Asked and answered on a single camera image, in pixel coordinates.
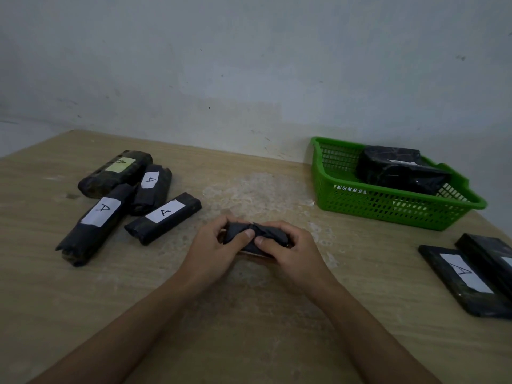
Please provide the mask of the person's right hand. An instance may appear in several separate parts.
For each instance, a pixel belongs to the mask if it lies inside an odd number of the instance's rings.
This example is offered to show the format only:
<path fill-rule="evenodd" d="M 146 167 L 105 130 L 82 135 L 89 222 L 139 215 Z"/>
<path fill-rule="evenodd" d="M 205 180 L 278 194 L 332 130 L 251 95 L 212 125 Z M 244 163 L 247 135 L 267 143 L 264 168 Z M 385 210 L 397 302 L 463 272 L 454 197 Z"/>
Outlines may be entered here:
<path fill-rule="evenodd" d="M 290 237 L 292 246 L 285 248 L 285 259 L 277 262 L 306 295 L 316 297 L 339 285 L 310 232 L 285 221 L 265 222 L 263 225 L 276 227 Z"/>

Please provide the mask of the person's left hand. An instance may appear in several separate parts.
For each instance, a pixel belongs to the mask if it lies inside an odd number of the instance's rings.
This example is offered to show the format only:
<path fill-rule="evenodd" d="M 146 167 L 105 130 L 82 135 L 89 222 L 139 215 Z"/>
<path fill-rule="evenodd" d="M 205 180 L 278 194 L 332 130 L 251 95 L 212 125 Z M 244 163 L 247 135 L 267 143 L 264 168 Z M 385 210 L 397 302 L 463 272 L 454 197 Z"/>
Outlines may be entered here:
<path fill-rule="evenodd" d="M 214 284 L 239 252 L 226 252 L 220 239 L 229 223 L 244 223 L 231 214 L 221 214 L 202 226 L 175 276 L 185 286 L 203 291 Z"/>

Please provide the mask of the small black package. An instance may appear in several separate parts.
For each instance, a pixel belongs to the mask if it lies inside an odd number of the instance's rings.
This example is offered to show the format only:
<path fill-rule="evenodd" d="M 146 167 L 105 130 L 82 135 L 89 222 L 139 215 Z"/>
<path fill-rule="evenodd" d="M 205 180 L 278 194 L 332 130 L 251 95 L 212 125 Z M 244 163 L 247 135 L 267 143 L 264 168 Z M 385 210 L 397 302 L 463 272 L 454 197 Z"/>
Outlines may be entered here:
<path fill-rule="evenodd" d="M 252 229 L 254 231 L 255 238 L 264 237 L 267 239 L 272 239 L 278 245 L 284 248 L 289 248 L 292 246 L 290 237 L 282 230 L 276 227 L 264 226 L 256 223 L 229 223 L 225 228 L 225 232 L 223 233 L 222 243 L 230 243 L 236 235 L 238 235 L 240 232 L 246 231 L 247 229 Z M 262 258 L 273 258 L 272 255 L 258 248 L 258 246 L 255 245 L 254 240 L 252 240 L 243 249 L 241 249 L 241 252 Z"/>

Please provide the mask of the person's left forearm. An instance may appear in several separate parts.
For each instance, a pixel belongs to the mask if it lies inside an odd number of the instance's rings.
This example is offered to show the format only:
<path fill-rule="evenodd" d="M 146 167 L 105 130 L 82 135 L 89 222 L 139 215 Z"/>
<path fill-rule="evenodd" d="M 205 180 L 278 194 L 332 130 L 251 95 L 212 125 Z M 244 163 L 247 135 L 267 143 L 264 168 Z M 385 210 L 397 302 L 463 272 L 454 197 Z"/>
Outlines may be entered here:
<path fill-rule="evenodd" d="M 27 384 L 120 384 L 171 318 L 222 273 L 179 270 L 104 329 Z"/>

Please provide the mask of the person's right forearm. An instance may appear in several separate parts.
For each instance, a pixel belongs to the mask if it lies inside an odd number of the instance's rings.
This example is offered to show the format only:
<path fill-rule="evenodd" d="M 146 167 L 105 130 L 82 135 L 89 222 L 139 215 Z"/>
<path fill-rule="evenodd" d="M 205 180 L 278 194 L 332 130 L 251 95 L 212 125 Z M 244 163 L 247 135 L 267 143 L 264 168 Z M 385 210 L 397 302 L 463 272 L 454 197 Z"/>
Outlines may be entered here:
<path fill-rule="evenodd" d="M 339 333 L 366 384 L 442 384 L 335 279 L 304 287 Z"/>

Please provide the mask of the slim black package white label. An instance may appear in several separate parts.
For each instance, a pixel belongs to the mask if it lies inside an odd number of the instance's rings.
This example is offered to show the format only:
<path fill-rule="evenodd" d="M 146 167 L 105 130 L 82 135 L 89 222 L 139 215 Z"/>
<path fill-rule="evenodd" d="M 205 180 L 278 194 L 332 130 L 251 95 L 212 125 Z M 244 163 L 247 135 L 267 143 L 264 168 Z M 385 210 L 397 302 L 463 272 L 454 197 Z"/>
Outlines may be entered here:
<path fill-rule="evenodd" d="M 147 246 L 190 218 L 202 208 L 201 201 L 182 193 L 163 206 L 124 226 L 125 231 Z"/>

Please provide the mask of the short black package white label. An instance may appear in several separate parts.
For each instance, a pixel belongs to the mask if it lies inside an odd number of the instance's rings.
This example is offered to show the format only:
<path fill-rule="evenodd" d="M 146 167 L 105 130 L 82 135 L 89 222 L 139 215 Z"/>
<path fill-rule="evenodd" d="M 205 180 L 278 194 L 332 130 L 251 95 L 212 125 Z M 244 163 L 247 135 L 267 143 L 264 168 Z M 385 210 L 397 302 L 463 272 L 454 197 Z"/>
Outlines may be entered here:
<path fill-rule="evenodd" d="M 167 201 L 172 176 L 169 168 L 157 164 L 148 165 L 136 188 L 129 214 L 140 217 L 163 206 Z"/>

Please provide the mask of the green plastic basket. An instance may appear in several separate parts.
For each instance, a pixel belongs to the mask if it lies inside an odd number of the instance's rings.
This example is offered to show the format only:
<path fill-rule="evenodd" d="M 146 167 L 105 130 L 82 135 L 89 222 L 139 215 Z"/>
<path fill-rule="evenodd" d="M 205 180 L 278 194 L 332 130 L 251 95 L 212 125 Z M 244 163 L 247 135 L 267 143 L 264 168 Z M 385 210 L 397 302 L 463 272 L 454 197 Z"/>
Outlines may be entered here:
<path fill-rule="evenodd" d="M 428 165 L 450 173 L 451 179 L 435 195 L 413 193 L 358 179 L 356 165 L 363 144 L 319 136 L 310 143 L 313 186 L 322 210 L 444 231 L 469 211 L 488 206 L 470 189 L 469 179 L 445 163 L 424 157 Z"/>

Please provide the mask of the black package with yellowish label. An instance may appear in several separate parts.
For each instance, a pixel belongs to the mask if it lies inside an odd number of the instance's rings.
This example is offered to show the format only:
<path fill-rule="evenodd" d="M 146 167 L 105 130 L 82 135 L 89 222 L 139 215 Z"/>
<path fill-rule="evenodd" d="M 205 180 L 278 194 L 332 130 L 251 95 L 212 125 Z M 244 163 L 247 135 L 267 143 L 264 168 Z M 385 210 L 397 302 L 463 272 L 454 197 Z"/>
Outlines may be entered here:
<path fill-rule="evenodd" d="M 88 198 L 100 199 L 121 184 L 136 186 L 152 163 L 149 153 L 125 150 L 80 180 L 78 190 Z"/>

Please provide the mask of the long black package white label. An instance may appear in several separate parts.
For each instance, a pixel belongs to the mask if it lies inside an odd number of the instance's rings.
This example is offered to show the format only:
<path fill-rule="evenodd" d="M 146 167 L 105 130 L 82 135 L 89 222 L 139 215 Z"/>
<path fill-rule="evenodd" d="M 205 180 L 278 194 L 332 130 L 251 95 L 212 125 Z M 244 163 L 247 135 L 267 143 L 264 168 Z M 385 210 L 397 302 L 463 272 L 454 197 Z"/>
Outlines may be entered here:
<path fill-rule="evenodd" d="M 128 184 L 114 188 L 79 219 L 55 250 L 74 267 L 86 265 L 127 215 L 135 191 Z"/>

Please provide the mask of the large black wrapped package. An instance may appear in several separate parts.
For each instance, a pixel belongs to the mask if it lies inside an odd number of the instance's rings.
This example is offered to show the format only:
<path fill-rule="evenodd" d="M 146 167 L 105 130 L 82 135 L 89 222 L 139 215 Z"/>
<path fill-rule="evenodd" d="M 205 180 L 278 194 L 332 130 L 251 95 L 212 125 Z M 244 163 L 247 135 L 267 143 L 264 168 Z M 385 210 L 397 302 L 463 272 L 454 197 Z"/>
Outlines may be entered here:
<path fill-rule="evenodd" d="M 366 146 L 359 155 L 356 176 L 364 183 L 436 195 L 452 174 L 430 166 L 420 151 L 410 148 Z"/>

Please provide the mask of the flat black package white label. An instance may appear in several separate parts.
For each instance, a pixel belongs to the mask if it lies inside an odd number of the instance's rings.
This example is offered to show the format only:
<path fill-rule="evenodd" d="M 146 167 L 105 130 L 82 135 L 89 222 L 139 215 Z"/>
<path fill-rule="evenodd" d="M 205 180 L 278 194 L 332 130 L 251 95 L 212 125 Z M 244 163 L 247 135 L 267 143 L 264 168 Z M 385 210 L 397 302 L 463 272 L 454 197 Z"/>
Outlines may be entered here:
<path fill-rule="evenodd" d="M 512 321 L 512 301 L 463 252 L 429 245 L 418 252 L 468 314 Z"/>

